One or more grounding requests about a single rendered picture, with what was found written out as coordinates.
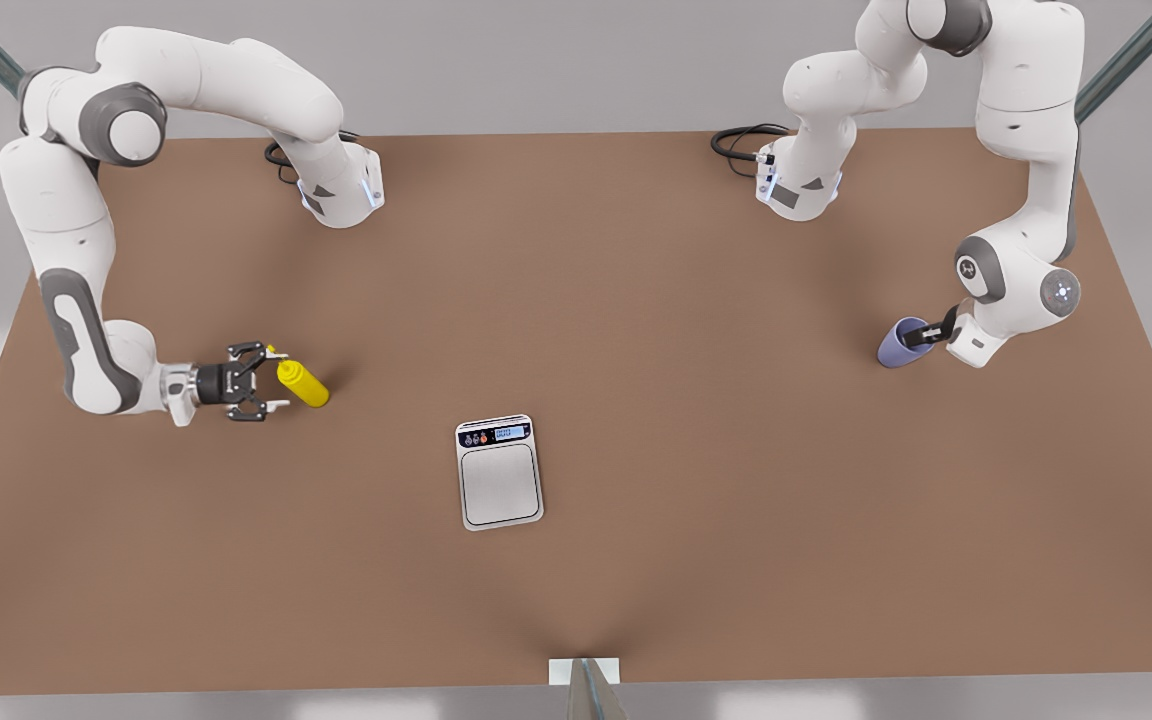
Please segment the purple cup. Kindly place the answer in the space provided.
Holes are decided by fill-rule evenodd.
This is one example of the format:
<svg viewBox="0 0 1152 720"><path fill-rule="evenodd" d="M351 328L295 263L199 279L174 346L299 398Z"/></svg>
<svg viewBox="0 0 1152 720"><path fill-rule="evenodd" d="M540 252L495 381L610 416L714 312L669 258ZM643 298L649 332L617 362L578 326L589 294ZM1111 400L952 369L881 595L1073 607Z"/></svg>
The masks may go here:
<svg viewBox="0 0 1152 720"><path fill-rule="evenodd" d="M882 338L877 350L876 356L879 364L887 367L900 367L927 355L932 350L933 344L905 346L904 341L902 341L905 334L925 328L927 325L929 323L924 323L918 316L905 316L900 323L892 325L890 331Z"/></svg>

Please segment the yellow sauce bottle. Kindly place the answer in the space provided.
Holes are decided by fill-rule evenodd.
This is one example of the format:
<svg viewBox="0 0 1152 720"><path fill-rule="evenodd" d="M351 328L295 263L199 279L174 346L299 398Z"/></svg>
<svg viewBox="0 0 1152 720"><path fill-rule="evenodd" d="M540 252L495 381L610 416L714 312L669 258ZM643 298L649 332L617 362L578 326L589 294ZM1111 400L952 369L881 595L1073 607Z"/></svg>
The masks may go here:
<svg viewBox="0 0 1152 720"><path fill-rule="evenodd" d="M279 354L271 344L265 346L266 359L278 361L276 378L293 395L300 397L303 404L323 407L329 402L329 389L306 369L306 365L294 361L285 354Z"/></svg>

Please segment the silver kitchen scale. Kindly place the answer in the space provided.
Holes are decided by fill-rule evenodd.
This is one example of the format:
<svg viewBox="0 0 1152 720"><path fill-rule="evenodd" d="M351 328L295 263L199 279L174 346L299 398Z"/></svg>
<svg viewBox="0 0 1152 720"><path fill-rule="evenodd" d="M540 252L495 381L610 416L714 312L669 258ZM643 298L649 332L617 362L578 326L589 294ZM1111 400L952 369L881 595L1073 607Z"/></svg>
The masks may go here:
<svg viewBox="0 0 1152 720"><path fill-rule="evenodd" d="M535 423L525 414L456 427L463 526L532 523L544 514Z"/></svg>

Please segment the silver frame post with foot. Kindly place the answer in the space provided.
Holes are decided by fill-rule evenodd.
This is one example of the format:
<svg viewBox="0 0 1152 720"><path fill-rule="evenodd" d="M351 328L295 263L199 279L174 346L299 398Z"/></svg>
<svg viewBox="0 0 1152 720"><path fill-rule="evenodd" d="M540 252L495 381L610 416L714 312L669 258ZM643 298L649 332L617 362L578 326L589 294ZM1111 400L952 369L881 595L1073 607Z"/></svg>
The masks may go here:
<svg viewBox="0 0 1152 720"><path fill-rule="evenodd" d="M620 659L550 659L550 685L567 685L567 720L628 720L614 694Z"/></svg>

